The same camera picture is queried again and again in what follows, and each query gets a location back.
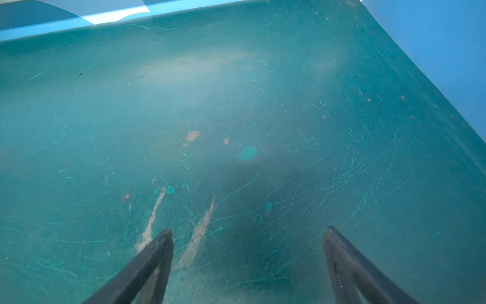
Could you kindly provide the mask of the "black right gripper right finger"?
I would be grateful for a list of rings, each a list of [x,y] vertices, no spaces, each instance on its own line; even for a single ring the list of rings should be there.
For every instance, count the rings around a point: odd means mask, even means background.
[[[336,228],[329,226],[323,249],[336,303],[416,303],[393,283]]]

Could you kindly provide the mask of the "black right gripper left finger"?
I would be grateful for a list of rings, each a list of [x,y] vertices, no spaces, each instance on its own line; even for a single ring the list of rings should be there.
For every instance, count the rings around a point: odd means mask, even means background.
[[[162,303],[173,252],[172,231],[165,229],[85,303]]]

